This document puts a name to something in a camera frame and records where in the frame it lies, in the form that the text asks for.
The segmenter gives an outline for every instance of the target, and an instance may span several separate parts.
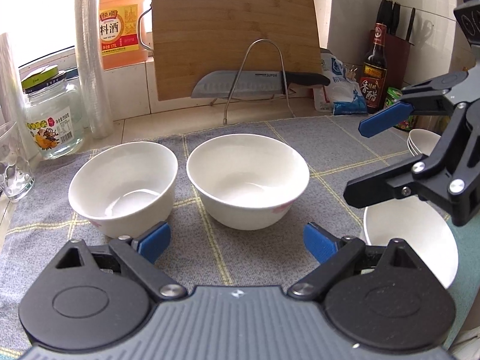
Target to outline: green can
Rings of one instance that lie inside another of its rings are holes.
[[[402,95],[401,90],[397,88],[389,87],[387,89],[387,96],[385,98],[384,108],[388,108],[390,105],[393,105],[394,103],[396,103],[401,95]],[[410,116],[407,120],[400,122],[394,127],[402,131],[410,131],[410,130],[413,130],[416,120],[417,120],[416,116]]]

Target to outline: barcode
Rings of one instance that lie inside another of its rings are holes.
[[[60,137],[60,141],[61,141],[62,143],[65,143],[66,141],[68,141],[69,139],[71,139],[71,137],[72,137],[71,132],[68,132],[68,133],[66,133],[65,135],[62,135],[62,136]]]

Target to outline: glass jar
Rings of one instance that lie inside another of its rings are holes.
[[[66,73],[56,66],[40,68],[22,86],[26,126],[42,156],[58,158],[77,150],[83,142],[82,100],[79,89],[67,83]]]

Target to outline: bamboo cutting board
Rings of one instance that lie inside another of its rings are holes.
[[[285,69],[321,73],[314,0],[152,0],[158,99],[190,97],[206,74],[238,70],[252,42],[275,42]],[[279,71],[275,47],[253,47],[246,70]]]

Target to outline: orange plastic jug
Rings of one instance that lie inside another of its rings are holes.
[[[147,60],[148,52],[138,41],[137,21],[145,0],[100,0],[99,36],[103,68],[111,69]],[[142,39],[145,27],[141,25]]]

